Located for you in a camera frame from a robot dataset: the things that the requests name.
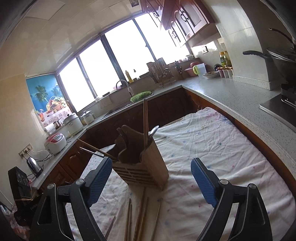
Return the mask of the wooden chopstick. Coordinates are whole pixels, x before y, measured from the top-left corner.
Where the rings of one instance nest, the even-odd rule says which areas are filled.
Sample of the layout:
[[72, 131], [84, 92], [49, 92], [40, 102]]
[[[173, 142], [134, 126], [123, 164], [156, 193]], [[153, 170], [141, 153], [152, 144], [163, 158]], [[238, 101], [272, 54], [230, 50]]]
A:
[[108, 236], [109, 236], [109, 234], [110, 234], [110, 232], [111, 232], [111, 229], [112, 229], [112, 226], [113, 226], [113, 224], [114, 224], [114, 222], [115, 222], [115, 219], [116, 219], [116, 216], [113, 217], [113, 219], [112, 219], [112, 221], [111, 221], [111, 223], [110, 223], [110, 225], [109, 225], [109, 227], [108, 227], [108, 229], [107, 229], [107, 232], [106, 232], [106, 234], [105, 234], [105, 239], [106, 239], [106, 240], [107, 240], [107, 238], [108, 238]]
[[146, 188], [143, 189], [142, 197], [140, 200], [137, 221], [136, 221], [136, 225], [135, 225], [135, 229], [134, 229], [133, 241], [137, 241], [137, 239], [138, 239], [140, 224], [141, 224], [141, 220], [142, 220], [142, 212], [143, 212], [143, 207], [144, 207], [145, 191], [146, 191]]
[[114, 160], [114, 161], [117, 161], [117, 160], [118, 160], [117, 157], [112, 156], [111, 154], [106, 153], [106, 152], [104, 152], [104, 151], [102, 151], [102, 150], [100, 150], [100, 149], [98, 149], [98, 148], [92, 146], [91, 144], [88, 144], [87, 142], [85, 142], [85, 141], [83, 141], [83, 140], [81, 140], [81, 139], [79, 139], [79, 138], [78, 138], [77, 140], [80, 141], [80, 142], [82, 142], [84, 145], [86, 145], [86, 146], [92, 148], [93, 150], [95, 150], [95, 151], [97, 151], [97, 152], [100, 152], [100, 153], [103, 154], [104, 156], [111, 158], [111, 159]]
[[125, 238], [124, 238], [124, 241], [130, 241], [131, 222], [132, 222], [132, 200], [129, 199], [127, 217], [126, 217], [126, 224], [125, 224]]

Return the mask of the chrome kitchen faucet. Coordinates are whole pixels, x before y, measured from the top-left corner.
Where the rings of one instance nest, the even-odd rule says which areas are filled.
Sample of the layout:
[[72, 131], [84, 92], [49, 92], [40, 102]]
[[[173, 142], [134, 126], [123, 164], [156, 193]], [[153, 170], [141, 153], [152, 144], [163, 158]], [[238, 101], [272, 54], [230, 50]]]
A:
[[134, 92], [133, 89], [130, 87], [129, 83], [126, 80], [119, 80], [116, 84], [115, 84], [115, 89], [116, 91], [118, 91], [118, 84], [121, 83], [120, 89], [122, 88], [127, 88], [128, 93], [130, 94], [131, 97], [134, 96]]

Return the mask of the electric steel kettle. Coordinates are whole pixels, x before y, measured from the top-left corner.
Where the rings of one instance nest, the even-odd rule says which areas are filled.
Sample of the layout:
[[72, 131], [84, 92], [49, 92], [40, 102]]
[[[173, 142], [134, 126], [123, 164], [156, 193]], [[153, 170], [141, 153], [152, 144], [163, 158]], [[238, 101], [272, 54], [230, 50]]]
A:
[[42, 172], [43, 172], [43, 167], [41, 167], [37, 163], [37, 161], [34, 158], [32, 158], [32, 157], [27, 158], [26, 162], [27, 162], [27, 165], [28, 165], [29, 169], [34, 174], [34, 176], [36, 178], [38, 178], [42, 174]]

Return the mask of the wooden chopstick on cloth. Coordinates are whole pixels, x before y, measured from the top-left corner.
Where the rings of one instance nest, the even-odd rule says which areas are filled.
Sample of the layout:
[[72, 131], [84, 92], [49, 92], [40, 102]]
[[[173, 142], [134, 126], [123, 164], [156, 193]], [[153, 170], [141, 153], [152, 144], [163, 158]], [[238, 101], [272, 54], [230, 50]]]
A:
[[124, 238], [124, 241], [130, 241], [131, 222], [132, 222], [132, 200], [129, 199], [127, 217], [126, 217], [126, 224], [125, 224], [125, 238]]
[[143, 207], [144, 207], [145, 191], [146, 191], [146, 188], [143, 189], [142, 197], [140, 200], [137, 221], [136, 221], [136, 225], [135, 225], [135, 229], [134, 229], [133, 241], [137, 241], [137, 239], [138, 239], [140, 224], [141, 224], [141, 220], [142, 220], [142, 212], [143, 212]]
[[113, 224], [114, 224], [114, 222], [115, 222], [115, 219], [116, 219], [116, 216], [113, 217], [113, 219], [112, 219], [112, 221], [111, 221], [111, 223], [110, 223], [110, 225], [109, 225], [109, 227], [108, 227], [108, 229], [107, 229], [107, 232], [106, 232], [106, 234], [105, 234], [105, 239], [106, 239], [106, 240], [107, 240], [107, 238], [108, 238], [108, 236], [109, 236], [109, 234], [110, 234], [110, 232], [111, 232], [111, 229], [112, 229], [112, 226], [113, 226]]

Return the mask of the red white rice cooker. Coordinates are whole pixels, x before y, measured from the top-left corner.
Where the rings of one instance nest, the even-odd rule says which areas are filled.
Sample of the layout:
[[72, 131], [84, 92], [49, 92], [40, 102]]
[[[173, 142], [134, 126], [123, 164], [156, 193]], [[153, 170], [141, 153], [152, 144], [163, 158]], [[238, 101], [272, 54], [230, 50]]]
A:
[[58, 154], [66, 147], [66, 138], [62, 133], [49, 137], [44, 143], [45, 149], [52, 155]]

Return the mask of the floral white tablecloth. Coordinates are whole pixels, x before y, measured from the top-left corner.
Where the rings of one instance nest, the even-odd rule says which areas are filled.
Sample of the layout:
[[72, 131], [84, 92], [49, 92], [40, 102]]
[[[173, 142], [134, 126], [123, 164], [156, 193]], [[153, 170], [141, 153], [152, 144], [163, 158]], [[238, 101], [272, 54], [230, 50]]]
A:
[[196, 240], [219, 198], [198, 161], [229, 185], [256, 185], [269, 217], [273, 240], [281, 240], [295, 221], [295, 199], [266, 157], [219, 112], [205, 108], [160, 128], [154, 135], [168, 168], [163, 190], [147, 189], [143, 240]]

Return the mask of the large white cooker pot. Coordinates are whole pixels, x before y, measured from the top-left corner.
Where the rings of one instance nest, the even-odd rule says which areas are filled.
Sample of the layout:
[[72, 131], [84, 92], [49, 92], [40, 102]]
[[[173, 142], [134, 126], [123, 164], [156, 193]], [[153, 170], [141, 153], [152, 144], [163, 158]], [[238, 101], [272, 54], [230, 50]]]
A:
[[63, 124], [71, 136], [74, 136], [83, 130], [83, 124], [76, 113], [68, 114], [64, 119]]

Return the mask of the wooden utensil holder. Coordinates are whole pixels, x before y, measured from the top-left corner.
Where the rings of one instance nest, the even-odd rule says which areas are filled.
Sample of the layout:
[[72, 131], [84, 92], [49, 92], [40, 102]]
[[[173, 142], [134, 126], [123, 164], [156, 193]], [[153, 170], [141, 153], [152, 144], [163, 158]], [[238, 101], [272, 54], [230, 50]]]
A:
[[121, 129], [128, 138], [128, 145], [118, 135], [114, 147], [108, 151], [118, 158], [112, 164], [114, 171], [127, 184], [163, 190], [169, 172], [153, 137], [150, 141], [148, 139], [145, 148], [143, 133], [127, 125], [122, 125]]

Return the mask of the small white cooker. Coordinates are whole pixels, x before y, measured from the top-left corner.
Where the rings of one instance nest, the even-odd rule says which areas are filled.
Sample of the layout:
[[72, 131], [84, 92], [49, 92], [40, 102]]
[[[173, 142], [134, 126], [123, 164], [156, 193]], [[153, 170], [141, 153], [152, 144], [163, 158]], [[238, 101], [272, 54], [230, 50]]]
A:
[[96, 116], [91, 110], [86, 110], [84, 113], [81, 115], [82, 120], [86, 123], [86, 125], [89, 125], [95, 121]]

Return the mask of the fruit poster window blind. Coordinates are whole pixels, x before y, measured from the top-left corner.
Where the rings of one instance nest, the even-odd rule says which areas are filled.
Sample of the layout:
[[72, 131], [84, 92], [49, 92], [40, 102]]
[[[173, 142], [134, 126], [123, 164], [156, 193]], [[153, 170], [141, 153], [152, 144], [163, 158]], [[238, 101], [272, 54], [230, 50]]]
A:
[[30, 97], [41, 125], [63, 122], [70, 110], [55, 75], [47, 74], [26, 79]]

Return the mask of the metal fork in holder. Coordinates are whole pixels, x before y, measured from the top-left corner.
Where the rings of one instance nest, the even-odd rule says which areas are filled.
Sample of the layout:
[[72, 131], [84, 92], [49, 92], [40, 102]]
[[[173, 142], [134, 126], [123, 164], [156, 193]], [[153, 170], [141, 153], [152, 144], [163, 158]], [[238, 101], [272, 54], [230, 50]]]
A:
[[119, 133], [119, 135], [123, 138], [125, 145], [128, 145], [128, 138], [125, 135], [124, 131], [121, 128], [117, 128], [116, 130]]

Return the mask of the gas stove top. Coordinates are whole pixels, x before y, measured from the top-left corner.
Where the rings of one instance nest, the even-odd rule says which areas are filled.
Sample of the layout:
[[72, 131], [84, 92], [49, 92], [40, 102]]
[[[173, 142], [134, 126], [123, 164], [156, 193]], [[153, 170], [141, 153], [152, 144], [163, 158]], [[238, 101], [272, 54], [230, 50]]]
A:
[[259, 108], [269, 113], [295, 132], [295, 85], [282, 84], [281, 94], [261, 103]]

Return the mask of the green dish mat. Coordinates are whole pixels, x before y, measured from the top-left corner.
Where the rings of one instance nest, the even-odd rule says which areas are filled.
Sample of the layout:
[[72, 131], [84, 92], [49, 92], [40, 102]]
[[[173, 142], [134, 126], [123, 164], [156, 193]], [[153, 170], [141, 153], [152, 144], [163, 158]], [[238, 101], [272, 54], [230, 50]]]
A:
[[132, 103], [136, 103], [138, 101], [145, 99], [146, 97], [148, 97], [150, 95], [152, 95], [152, 91], [143, 91], [143, 92], [138, 93], [138, 94], [134, 95], [133, 97], [131, 97], [130, 101]]

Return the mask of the green lid white pitcher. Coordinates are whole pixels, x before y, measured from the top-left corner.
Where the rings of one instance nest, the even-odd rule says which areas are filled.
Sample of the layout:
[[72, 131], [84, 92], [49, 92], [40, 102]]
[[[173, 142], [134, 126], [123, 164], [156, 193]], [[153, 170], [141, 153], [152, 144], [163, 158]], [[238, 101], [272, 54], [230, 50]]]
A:
[[195, 75], [203, 76], [207, 73], [206, 66], [204, 63], [197, 64], [193, 66], [193, 72]]

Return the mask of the yellow dish soap bottle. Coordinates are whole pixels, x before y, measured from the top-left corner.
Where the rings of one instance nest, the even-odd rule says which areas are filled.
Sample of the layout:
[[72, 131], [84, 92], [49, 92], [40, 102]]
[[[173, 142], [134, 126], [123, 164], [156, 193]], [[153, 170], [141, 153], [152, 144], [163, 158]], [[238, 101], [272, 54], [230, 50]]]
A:
[[134, 80], [131, 78], [131, 76], [130, 76], [130, 74], [129, 74], [129, 72], [127, 70], [125, 70], [125, 75], [128, 78], [129, 83], [133, 83], [134, 82]]

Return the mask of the yellow green bottle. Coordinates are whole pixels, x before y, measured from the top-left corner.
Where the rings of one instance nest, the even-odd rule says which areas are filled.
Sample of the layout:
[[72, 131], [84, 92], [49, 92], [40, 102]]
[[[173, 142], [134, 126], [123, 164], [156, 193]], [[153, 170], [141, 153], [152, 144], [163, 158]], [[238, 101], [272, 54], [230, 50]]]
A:
[[220, 52], [220, 61], [223, 67], [231, 67], [232, 63], [227, 51]]

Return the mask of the pink plastic basin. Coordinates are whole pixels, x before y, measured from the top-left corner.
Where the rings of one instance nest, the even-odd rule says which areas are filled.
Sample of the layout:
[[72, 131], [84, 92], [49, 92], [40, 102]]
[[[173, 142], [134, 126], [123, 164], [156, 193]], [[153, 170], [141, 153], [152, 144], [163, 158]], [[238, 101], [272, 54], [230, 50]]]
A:
[[185, 69], [185, 72], [186, 72], [187, 74], [189, 74], [189, 76], [191, 76], [191, 77], [196, 76], [196, 74], [195, 74], [194, 71], [193, 71], [193, 67], [194, 67], [195, 65], [198, 65], [198, 64], [200, 64], [200, 62], [198, 62], [198, 61], [190, 63], [189, 68]]

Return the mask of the dish drying rack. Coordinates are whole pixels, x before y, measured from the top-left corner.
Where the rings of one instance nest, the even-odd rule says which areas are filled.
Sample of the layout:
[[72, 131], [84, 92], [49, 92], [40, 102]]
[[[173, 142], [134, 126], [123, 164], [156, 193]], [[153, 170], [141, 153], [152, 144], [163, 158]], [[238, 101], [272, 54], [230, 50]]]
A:
[[163, 58], [159, 58], [156, 62], [147, 63], [149, 69], [149, 75], [160, 87], [168, 84], [174, 80], [174, 76], [171, 72], [170, 66], [165, 63]]

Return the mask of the upper wooden cabinets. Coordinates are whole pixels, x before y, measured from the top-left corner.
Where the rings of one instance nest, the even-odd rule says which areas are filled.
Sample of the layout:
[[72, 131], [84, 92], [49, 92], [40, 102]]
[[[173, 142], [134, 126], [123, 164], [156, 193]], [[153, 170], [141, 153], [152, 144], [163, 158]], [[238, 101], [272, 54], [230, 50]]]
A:
[[168, 31], [176, 46], [192, 48], [220, 37], [215, 20], [202, 1], [140, 1], [157, 27]]

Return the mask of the wall power socket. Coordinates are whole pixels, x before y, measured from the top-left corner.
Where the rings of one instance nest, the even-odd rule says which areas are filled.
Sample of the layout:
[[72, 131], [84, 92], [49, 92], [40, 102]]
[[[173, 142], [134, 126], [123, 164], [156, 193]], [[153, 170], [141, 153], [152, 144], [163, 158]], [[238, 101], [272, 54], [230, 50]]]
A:
[[32, 150], [32, 145], [29, 143], [24, 149], [22, 149], [18, 154], [21, 158], [23, 158], [26, 154], [28, 154]]

